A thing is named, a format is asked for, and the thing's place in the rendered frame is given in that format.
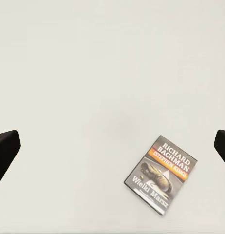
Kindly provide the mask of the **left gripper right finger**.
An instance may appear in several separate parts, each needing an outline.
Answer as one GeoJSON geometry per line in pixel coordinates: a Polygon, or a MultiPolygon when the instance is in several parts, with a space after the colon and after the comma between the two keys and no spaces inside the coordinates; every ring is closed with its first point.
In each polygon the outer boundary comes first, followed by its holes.
{"type": "Polygon", "coordinates": [[[218,130],[214,141],[214,148],[225,162],[225,130],[218,130]]]}

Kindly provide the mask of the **hardback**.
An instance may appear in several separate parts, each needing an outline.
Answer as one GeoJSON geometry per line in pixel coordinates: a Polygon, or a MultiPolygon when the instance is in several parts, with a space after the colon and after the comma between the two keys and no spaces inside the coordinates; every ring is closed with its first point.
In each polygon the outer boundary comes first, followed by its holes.
{"type": "Polygon", "coordinates": [[[123,183],[164,215],[197,162],[160,135],[123,183]]]}

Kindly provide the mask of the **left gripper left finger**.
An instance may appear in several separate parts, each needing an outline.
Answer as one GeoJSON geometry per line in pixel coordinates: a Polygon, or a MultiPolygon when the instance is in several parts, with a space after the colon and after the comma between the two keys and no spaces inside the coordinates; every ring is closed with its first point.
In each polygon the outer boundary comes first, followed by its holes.
{"type": "Polygon", "coordinates": [[[17,130],[0,134],[0,181],[21,148],[17,130]]]}

